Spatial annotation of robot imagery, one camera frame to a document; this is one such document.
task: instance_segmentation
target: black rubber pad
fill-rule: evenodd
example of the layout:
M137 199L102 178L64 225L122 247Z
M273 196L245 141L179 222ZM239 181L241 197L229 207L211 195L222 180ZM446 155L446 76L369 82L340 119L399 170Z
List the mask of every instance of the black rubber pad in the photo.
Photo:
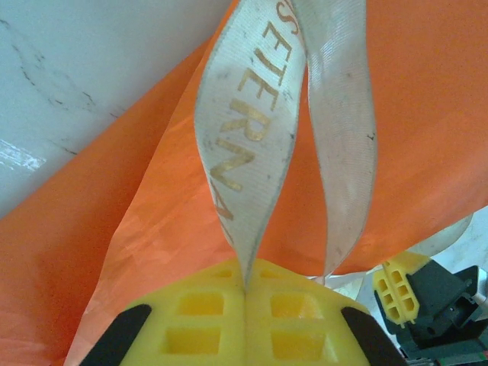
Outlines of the black rubber pad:
M407 365L374 317L353 307L345 307L341 313L371 366Z
M119 366L151 310L149 305L141 304L120 313L80 366Z

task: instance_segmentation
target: orange bag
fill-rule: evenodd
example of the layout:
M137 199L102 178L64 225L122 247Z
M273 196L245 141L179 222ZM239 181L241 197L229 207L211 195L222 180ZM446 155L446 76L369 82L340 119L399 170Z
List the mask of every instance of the orange bag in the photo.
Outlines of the orange bag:
M488 8L477 3L368 2L378 173L364 235L337 273L372 268L488 204L487 22ZM13 324L0 337L5 364L62 361L103 260L66 364L81 361L133 298L233 255L192 119L215 38L0 222L2 324ZM294 157L258 255L318 275L326 212L306 89Z

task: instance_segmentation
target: orange fabric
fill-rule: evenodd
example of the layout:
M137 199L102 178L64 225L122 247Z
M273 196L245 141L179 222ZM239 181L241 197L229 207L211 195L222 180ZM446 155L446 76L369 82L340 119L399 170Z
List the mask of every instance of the orange fabric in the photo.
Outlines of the orange fabric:
M111 237L204 51L0 221L0 364L65 358Z
M473 2L368 2L378 173L367 228L338 273L369 269L488 204L487 23L488 7ZM111 240L66 363L80 361L133 298L233 255L193 129L194 100L214 41L203 58L199 49L162 82L164 87L128 111L98 141L98 150L91 146L92 153L80 154L0 222L0 237L7 238L0 250L8 259L2 266L2 316L14 314L18 324L0 337L0 360L5 353L13 362L27 350L25 363L42 364L66 354L107 241L160 139L163 127L152 130L156 120L171 116ZM200 59L190 79L185 70L193 72ZM323 267L326 212L306 90L305 83L295 154L259 256L317 275ZM128 126L121 127L121 120ZM136 141L127 128L138 131ZM111 139L116 133L120 139ZM131 146L143 149L138 152L143 157L129 159L136 154ZM118 154L129 156L118 159ZM8 353L10 344L16 353Z

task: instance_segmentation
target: yellow plastic part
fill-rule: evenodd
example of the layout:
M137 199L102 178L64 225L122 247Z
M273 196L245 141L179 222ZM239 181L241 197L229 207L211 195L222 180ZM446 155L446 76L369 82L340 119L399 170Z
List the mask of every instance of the yellow plastic part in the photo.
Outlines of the yellow plastic part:
M403 252L383 264L383 269L373 273L373 289L389 321L405 327L406 322L415 323L419 315L419 301L406 275L412 275L431 259L424 255Z
M152 312L122 366L369 365L340 312L366 308L264 260L246 294L231 260L141 303Z

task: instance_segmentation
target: white strap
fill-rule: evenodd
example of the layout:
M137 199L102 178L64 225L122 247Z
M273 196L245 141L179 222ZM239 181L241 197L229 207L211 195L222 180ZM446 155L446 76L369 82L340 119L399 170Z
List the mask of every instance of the white strap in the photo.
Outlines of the white strap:
M371 202L377 148L365 0L293 6L241 0L210 55L195 111L198 149L246 285L293 152L306 61L327 204L324 274L358 241Z

